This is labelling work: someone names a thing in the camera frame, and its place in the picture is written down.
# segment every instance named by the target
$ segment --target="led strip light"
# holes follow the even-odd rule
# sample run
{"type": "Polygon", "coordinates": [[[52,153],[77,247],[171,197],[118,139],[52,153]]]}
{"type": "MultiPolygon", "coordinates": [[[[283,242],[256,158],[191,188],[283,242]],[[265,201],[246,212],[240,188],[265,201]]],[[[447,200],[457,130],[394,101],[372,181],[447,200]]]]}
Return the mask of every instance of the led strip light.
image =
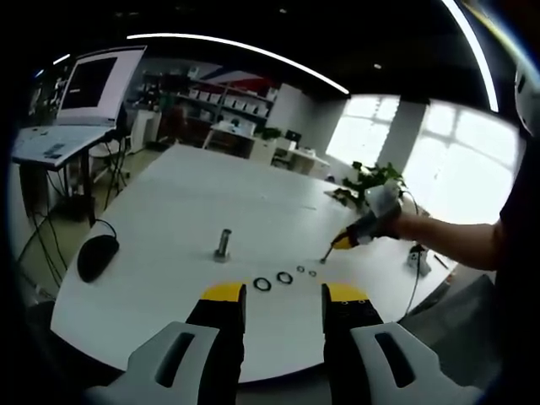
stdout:
{"type": "Polygon", "coordinates": [[[478,67],[480,68],[480,73],[482,74],[483,84],[486,87],[486,93],[488,93],[489,108],[491,111],[499,112],[499,104],[497,103],[497,94],[495,93],[495,87],[493,86],[493,79],[491,78],[491,72],[489,71],[488,62],[486,61],[486,56],[483,54],[482,47],[478,42],[476,35],[473,32],[473,28],[465,18],[465,14],[457,7],[457,4],[454,0],[441,0],[452,17],[459,25],[459,28],[462,29],[467,42],[471,47],[472,53],[476,58],[478,67]]]}
{"type": "Polygon", "coordinates": [[[335,89],[338,89],[342,93],[348,95],[349,91],[345,89],[343,86],[337,84],[333,80],[327,78],[326,76],[323,76],[322,74],[316,72],[315,70],[309,69],[308,67],[304,65],[300,65],[299,63],[295,61],[291,61],[290,59],[287,59],[286,57],[281,57],[280,55],[265,51],[264,49],[257,48],[256,46],[251,46],[247,44],[242,44],[241,42],[236,42],[234,40],[224,40],[222,38],[216,38],[213,36],[206,36],[206,35],[194,35],[194,34],[171,34],[171,33],[158,33],[158,34],[139,34],[139,35],[128,35],[127,39],[129,40],[137,40],[140,38],[185,38],[188,40],[203,40],[203,41],[212,41],[212,42],[218,42],[220,44],[225,45],[232,45],[232,46],[238,46],[239,48],[247,49],[248,51],[254,51],[257,53],[261,53],[262,55],[266,55],[267,57],[273,57],[274,59],[278,59],[281,62],[288,63],[291,66],[294,66],[295,68],[298,68],[300,70],[303,70],[306,73],[309,73],[312,76],[315,76],[316,78],[322,80],[325,83],[330,84],[335,89]]]}

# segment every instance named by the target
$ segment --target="chair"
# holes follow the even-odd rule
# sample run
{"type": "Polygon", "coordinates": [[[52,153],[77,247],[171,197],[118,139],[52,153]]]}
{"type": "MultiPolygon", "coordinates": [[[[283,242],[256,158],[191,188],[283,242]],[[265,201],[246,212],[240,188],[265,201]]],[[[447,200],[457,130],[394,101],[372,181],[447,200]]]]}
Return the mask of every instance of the chair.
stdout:
{"type": "Polygon", "coordinates": [[[104,138],[104,141],[95,145],[89,151],[90,173],[93,175],[94,183],[106,173],[110,173],[112,176],[115,173],[115,169],[119,171],[119,175],[123,180],[130,177],[131,172],[122,168],[125,155],[127,154],[127,137],[129,134],[130,131],[127,128],[126,109],[124,108],[124,105],[121,105],[118,112],[118,119],[116,120],[116,128],[111,129],[104,138]],[[103,161],[103,165],[97,172],[94,168],[96,160],[103,161]]]}

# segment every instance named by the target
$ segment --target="computer monitor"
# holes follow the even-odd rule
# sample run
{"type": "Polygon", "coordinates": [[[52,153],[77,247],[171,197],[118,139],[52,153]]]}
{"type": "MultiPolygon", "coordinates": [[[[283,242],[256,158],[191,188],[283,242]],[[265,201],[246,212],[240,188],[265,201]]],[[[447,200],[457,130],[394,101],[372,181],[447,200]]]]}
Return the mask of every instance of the computer monitor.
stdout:
{"type": "Polygon", "coordinates": [[[134,46],[80,57],[62,95],[56,125],[114,127],[127,86],[144,50],[144,46],[134,46]]]}

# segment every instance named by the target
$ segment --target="computer mouse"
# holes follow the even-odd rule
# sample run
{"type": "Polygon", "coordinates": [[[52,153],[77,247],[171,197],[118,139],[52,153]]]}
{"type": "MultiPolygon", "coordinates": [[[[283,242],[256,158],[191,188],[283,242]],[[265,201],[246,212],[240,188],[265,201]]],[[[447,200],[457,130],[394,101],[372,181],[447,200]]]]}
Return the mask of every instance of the computer mouse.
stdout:
{"type": "Polygon", "coordinates": [[[84,242],[78,252],[77,269],[80,278],[91,283],[96,280],[118,251],[118,241],[111,235],[100,235],[84,242]]]}

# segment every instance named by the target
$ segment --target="potted plant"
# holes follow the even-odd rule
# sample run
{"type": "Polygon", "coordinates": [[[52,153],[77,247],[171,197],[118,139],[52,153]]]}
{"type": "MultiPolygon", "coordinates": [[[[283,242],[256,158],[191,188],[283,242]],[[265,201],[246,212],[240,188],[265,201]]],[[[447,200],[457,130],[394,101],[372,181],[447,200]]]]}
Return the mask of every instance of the potted plant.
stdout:
{"type": "Polygon", "coordinates": [[[383,167],[367,167],[360,162],[353,162],[353,169],[356,170],[356,181],[343,179],[343,185],[347,188],[334,190],[332,197],[345,207],[352,205],[360,214],[364,214],[368,209],[365,203],[365,191],[368,188],[382,186],[388,180],[394,180],[400,187],[405,187],[402,175],[394,169],[392,163],[383,167]]]}

